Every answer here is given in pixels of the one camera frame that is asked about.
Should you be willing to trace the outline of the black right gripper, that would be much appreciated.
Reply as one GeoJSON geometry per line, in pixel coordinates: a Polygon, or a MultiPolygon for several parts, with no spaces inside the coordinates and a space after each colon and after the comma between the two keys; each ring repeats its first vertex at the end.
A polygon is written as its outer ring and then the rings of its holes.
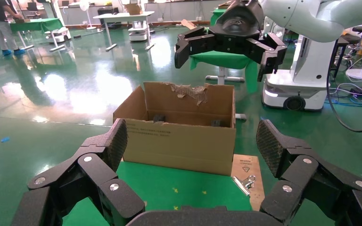
{"type": "Polygon", "coordinates": [[[191,55],[212,50],[242,53],[248,39],[248,58],[259,64],[257,81],[261,82],[265,75],[277,72],[287,51],[286,44],[272,32],[259,38],[263,22],[259,1],[233,1],[210,30],[197,27],[177,36],[175,68],[180,69],[191,55]]]}

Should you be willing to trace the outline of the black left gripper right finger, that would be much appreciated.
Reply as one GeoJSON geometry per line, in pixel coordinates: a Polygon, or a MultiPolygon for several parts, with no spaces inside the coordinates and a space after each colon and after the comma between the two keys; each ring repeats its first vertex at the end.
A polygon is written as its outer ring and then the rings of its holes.
{"type": "Polygon", "coordinates": [[[304,140],[258,124],[256,145],[277,183],[260,211],[288,226],[304,200],[337,226],[362,226],[362,178],[321,158],[304,140]]]}

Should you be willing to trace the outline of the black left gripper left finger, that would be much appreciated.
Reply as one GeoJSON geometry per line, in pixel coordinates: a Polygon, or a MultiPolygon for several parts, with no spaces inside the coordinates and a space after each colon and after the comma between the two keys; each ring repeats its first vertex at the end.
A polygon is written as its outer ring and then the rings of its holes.
{"type": "Polygon", "coordinates": [[[14,226],[60,226],[75,205],[90,199],[111,226],[145,211],[144,201],[117,174],[128,141],[124,119],[85,139],[73,156],[32,178],[15,212],[14,226]]]}

